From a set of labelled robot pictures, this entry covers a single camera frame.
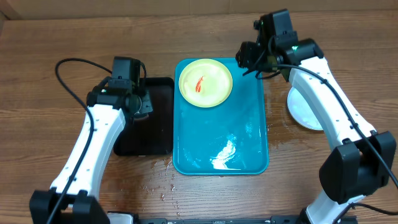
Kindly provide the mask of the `yellow plate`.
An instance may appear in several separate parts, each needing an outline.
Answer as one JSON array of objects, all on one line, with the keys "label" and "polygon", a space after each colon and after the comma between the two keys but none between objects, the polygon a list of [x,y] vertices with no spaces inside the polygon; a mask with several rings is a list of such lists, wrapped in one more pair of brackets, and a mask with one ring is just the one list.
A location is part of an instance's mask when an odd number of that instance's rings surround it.
[{"label": "yellow plate", "polygon": [[233,88],[229,69],[214,59],[190,62],[181,72],[178,88],[183,98],[200,108],[211,108],[224,102]]}]

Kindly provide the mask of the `light blue plate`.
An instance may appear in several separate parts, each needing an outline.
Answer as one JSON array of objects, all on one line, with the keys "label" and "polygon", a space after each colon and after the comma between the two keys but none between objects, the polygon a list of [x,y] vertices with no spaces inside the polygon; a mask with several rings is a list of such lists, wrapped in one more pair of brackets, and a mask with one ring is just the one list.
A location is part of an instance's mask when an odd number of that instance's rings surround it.
[{"label": "light blue plate", "polygon": [[301,126],[315,131],[323,130],[304,97],[294,87],[287,96],[287,108],[293,119]]}]

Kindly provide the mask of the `green and orange sponge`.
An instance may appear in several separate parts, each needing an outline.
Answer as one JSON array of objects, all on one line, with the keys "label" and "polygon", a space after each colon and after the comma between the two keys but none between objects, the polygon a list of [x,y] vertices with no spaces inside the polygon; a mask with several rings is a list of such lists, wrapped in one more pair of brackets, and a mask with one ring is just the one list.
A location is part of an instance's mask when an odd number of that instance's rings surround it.
[{"label": "green and orange sponge", "polygon": [[135,114],[134,115],[134,120],[135,121],[143,121],[149,118],[149,114],[145,113],[145,114]]}]

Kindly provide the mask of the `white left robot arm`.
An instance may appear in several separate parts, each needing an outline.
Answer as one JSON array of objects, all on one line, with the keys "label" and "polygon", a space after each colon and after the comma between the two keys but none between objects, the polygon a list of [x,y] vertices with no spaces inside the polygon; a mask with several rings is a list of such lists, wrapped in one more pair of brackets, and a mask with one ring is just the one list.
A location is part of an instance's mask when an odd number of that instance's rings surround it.
[{"label": "white left robot arm", "polygon": [[98,202],[100,185],[114,143],[126,125],[121,109],[96,104],[67,163],[48,191],[36,190],[29,202],[34,223],[134,223],[127,212],[105,212]]}]

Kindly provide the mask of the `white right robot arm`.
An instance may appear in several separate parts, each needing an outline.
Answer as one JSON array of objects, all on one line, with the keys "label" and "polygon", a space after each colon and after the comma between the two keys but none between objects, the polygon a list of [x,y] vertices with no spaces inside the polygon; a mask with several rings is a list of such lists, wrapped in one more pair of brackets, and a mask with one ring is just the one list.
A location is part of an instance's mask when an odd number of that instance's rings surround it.
[{"label": "white right robot arm", "polygon": [[304,97],[327,136],[331,154],[319,170],[322,191],[304,208],[297,223],[337,223],[368,195],[397,182],[392,163],[397,143],[379,133],[354,108],[335,81],[312,39],[278,40],[270,37],[243,42],[236,54],[248,72],[282,74]]}]

